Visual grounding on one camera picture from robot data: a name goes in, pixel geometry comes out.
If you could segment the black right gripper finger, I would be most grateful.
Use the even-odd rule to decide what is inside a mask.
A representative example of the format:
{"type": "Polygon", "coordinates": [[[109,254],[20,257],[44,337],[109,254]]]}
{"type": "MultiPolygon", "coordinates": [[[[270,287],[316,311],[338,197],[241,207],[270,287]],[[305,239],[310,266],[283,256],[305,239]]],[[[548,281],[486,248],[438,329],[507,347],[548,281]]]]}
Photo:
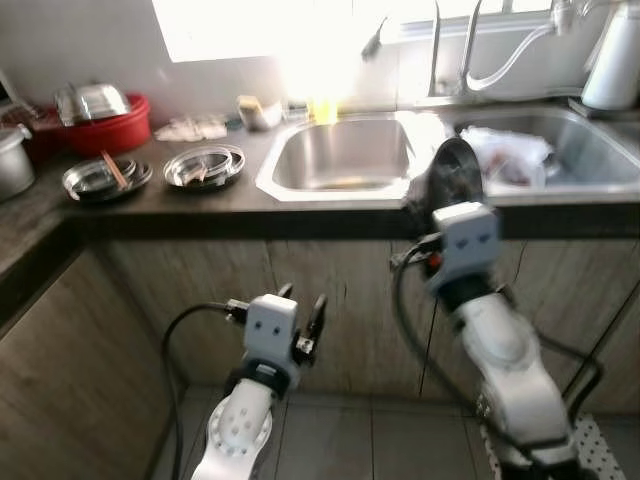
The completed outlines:
{"type": "Polygon", "coordinates": [[[425,189],[408,188],[404,193],[404,215],[408,218],[416,237],[433,233],[433,211],[425,189]]]}

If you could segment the shallow steel bowl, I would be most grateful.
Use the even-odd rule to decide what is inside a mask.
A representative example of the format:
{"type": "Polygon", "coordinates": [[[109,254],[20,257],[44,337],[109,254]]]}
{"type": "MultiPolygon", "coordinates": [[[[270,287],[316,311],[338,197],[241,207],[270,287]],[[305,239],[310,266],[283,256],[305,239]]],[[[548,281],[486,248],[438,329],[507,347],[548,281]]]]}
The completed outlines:
{"type": "Polygon", "coordinates": [[[425,172],[425,209],[458,204],[486,204],[484,174],[474,147],[460,137],[440,143],[425,172]]]}
{"type": "Polygon", "coordinates": [[[183,152],[174,157],[166,165],[166,175],[173,180],[175,184],[182,184],[183,174],[186,170],[198,164],[209,166],[210,170],[216,170],[218,174],[211,175],[207,180],[218,177],[221,173],[229,168],[232,164],[233,155],[228,148],[192,148],[192,150],[183,152]]]}
{"type": "Polygon", "coordinates": [[[105,157],[88,160],[67,170],[61,178],[61,186],[73,198],[110,195],[122,191],[131,183],[137,170],[137,163],[131,159],[113,159],[115,168],[125,178],[123,182],[116,179],[105,157]]]}

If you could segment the wood grain cabinet door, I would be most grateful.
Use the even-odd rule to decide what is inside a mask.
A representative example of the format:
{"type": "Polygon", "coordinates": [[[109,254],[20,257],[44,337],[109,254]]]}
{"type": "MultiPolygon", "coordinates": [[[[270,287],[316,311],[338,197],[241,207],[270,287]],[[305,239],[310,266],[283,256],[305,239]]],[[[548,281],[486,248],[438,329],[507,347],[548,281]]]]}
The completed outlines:
{"type": "MultiPolygon", "coordinates": [[[[109,241],[102,255],[161,337],[184,308],[252,300],[280,287],[264,241],[109,241]]],[[[172,338],[175,370],[189,384],[219,387],[241,365],[243,332],[216,314],[193,314],[172,338]]]]}
{"type": "MultiPolygon", "coordinates": [[[[639,270],[637,239],[504,241],[492,284],[506,285],[517,310],[540,333],[591,352],[637,284],[639,270]]],[[[481,376],[443,306],[436,307],[429,338],[431,358],[474,399],[481,376]]],[[[541,360],[559,388],[579,387],[580,361],[545,348],[541,360]]]]}
{"type": "Polygon", "coordinates": [[[142,480],[170,413],[157,342],[92,253],[0,338],[0,480],[142,480]]]}
{"type": "Polygon", "coordinates": [[[413,398],[424,369],[394,319],[390,260],[406,241],[270,241],[271,273],[296,288],[303,306],[326,296],[317,361],[303,374],[308,392],[413,398]]]}

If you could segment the steel double sink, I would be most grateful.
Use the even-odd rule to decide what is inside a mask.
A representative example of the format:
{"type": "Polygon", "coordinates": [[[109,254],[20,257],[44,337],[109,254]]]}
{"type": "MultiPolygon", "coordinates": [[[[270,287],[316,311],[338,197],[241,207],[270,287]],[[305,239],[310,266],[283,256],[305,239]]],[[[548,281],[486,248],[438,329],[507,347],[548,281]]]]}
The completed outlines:
{"type": "Polygon", "coordinates": [[[399,201],[445,138],[466,127],[534,134],[552,146],[544,186],[488,180],[495,205],[618,204],[640,197],[627,136],[554,104],[485,105],[340,116],[280,129],[255,184],[282,202],[399,201]]]}

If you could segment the clear plastic bag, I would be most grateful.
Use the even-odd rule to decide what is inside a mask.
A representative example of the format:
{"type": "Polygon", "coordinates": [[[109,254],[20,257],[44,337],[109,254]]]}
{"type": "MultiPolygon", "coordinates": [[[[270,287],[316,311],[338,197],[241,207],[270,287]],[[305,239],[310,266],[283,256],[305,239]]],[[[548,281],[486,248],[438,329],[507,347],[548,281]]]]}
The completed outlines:
{"type": "Polygon", "coordinates": [[[474,150],[486,179],[534,188],[547,183],[545,160],[554,150],[543,137],[470,125],[460,138],[474,150]]]}

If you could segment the steel plate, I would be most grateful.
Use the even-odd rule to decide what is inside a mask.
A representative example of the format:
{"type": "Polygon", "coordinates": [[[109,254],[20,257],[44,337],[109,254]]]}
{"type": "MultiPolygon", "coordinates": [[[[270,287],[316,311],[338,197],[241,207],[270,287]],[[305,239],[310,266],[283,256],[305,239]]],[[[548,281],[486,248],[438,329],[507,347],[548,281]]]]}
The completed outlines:
{"type": "Polygon", "coordinates": [[[131,183],[129,183],[128,186],[125,186],[122,191],[110,193],[110,195],[90,196],[88,198],[73,198],[69,195],[68,192],[67,193],[69,197],[72,198],[72,200],[79,202],[79,204],[111,204],[111,202],[124,200],[124,198],[131,197],[134,195],[134,193],[141,191],[141,189],[143,187],[146,187],[146,184],[150,182],[151,178],[151,166],[137,163],[137,170],[136,172],[134,172],[133,177],[131,178],[131,183]]]}
{"type": "Polygon", "coordinates": [[[215,143],[215,145],[200,146],[195,148],[210,148],[210,147],[228,148],[228,150],[232,152],[232,155],[233,155],[232,164],[229,165],[229,168],[225,170],[224,173],[221,173],[220,175],[216,175],[216,177],[214,178],[206,180],[205,183],[196,184],[196,186],[180,186],[180,184],[175,184],[173,180],[170,179],[168,175],[166,175],[166,165],[169,164],[170,160],[174,159],[174,157],[177,156],[175,155],[174,157],[170,157],[170,159],[166,161],[164,165],[163,178],[165,179],[165,182],[168,183],[170,187],[177,189],[177,191],[191,192],[191,193],[218,191],[218,189],[224,189],[230,186],[230,184],[236,183],[239,178],[239,174],[241,174],[244,168],[244,152],[242,148],[239,148],[236,146],[230,146],[230,145],[223,145],[223,143],[215,143]]]}

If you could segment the yellow plastic cup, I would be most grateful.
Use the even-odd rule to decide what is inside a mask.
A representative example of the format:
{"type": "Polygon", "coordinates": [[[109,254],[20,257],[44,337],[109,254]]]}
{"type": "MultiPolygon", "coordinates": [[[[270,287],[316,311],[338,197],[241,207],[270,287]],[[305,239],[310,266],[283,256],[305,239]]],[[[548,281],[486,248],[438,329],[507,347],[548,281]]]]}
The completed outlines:
{"type": "Polygon", "coordinates": [[[338,122],[339,102],[330,97],[312,97],[308,100],[308,118],[316,125],[338,122]]]}

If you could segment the small white dish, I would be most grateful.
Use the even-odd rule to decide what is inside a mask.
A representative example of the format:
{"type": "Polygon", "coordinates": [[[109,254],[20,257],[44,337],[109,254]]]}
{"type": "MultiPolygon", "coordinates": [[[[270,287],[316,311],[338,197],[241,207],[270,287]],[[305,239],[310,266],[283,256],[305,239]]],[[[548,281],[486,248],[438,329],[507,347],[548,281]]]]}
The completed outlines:
{"type": "Polygon", "coordinates": [[[244,127],[251,132],[270,131],[282,122],[282,104],[280,102],[261,102],[260,111],[239,111],[244,127]]]}

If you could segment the white rag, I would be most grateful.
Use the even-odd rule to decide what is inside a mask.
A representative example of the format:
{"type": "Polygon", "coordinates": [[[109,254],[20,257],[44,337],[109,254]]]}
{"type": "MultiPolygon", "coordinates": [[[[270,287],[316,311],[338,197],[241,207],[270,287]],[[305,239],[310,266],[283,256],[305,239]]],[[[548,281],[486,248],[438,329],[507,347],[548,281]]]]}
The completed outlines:
{"type": "Polygon", "coordinates": [[[154,132],[155,140],[166,142],[220,140],[227,136],[227,118],[221,115],[178,116],[154,132]]]}

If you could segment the round red plastic basin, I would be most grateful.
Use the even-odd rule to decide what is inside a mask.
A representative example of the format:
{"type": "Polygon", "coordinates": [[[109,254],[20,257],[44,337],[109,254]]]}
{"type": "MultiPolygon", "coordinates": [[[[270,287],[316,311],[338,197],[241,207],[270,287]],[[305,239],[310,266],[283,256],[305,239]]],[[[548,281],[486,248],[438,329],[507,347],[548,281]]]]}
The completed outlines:
{"type": "Polygon", "coordinates": [[[101,152],[125,154],[145,146],[152,138],[148,122],[150,101],[142,93],[129,92],[127,97],[133,108],[131,113],[91,124],[60,127],[54,131],[56,140],[70,151],[86,157],[97,156],[101,152]]]}

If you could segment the white electric kettle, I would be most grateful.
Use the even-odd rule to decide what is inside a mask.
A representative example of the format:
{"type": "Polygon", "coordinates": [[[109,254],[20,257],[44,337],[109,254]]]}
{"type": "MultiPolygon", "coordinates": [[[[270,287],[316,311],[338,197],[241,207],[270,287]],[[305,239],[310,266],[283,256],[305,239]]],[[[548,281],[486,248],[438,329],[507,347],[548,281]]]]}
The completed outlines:
{"type": "Polygon", "coordinates": [[[593,111],[635,109],[640,95],[640,1],[614,4],[589,56],[580,102],[593,111]]]}

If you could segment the white dotted floor mat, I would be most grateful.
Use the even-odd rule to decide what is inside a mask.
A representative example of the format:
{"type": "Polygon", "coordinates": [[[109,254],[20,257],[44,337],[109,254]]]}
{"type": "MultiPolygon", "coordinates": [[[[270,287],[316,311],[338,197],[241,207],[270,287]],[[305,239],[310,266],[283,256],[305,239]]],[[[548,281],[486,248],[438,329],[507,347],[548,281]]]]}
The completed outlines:
{"type": "MultiPolygon", "coordinates": [[[[540,472],[500,465],[492,435],[479,422],[468,422],[466,428],[477,480],[553,480],[540,472]]],[[[612,444],[590,413],[581,413],[573,421],[572,440],[579,456],[579,479],[628,480],[622,463],[614,456],[612,444]]]]}

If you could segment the bright window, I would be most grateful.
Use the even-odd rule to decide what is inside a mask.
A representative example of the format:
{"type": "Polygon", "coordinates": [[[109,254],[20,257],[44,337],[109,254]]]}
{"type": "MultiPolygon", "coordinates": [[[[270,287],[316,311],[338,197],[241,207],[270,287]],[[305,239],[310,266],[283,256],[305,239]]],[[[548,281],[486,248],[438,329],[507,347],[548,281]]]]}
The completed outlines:
{"type": "MultiPolygon", "coordinates": [[[[468,14],[475,0],[440,0],[439,61],[457,67],[468,14]]],[[[603,18],[621,0],[575,0],[579,15],[567,35],[540,38],[525,55],[541,50],[582,58],[602,32],[603,18]]],[[[276,58],[317,61],[340,54],[360,61],[360,50],[390,10],[379,56],[392,49],[431,54],[430,1],[424,0],[150,0],[169,59],[191,61],[276,58]]],[[[474,64],[492,70],[522,38],[550,19],[550,0],[485,0],[480,10],[474,64]]]]}

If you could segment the domed steel cover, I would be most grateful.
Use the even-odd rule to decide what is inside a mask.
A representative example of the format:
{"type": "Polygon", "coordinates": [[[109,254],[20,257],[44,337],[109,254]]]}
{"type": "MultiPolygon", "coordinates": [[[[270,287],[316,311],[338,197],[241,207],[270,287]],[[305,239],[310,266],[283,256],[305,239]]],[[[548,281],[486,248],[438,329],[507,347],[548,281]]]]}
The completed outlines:
{"type": "Polygon", "coordinates": [[[90,124],[132,113],[127,95],[114,84],[68,84],[52,96],[64,127],[90,124]]]}

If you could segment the large steel basin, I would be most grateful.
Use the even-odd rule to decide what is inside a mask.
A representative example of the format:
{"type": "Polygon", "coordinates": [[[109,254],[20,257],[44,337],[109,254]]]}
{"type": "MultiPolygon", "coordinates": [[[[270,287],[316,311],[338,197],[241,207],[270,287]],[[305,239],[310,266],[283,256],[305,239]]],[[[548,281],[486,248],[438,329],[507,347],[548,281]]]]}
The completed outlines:
{"type": "Polygon", "coordinates": [[[0,202],[35,183],[35,170],[22,143],[32,137],[24,125],[0,128],[0,202]]]}

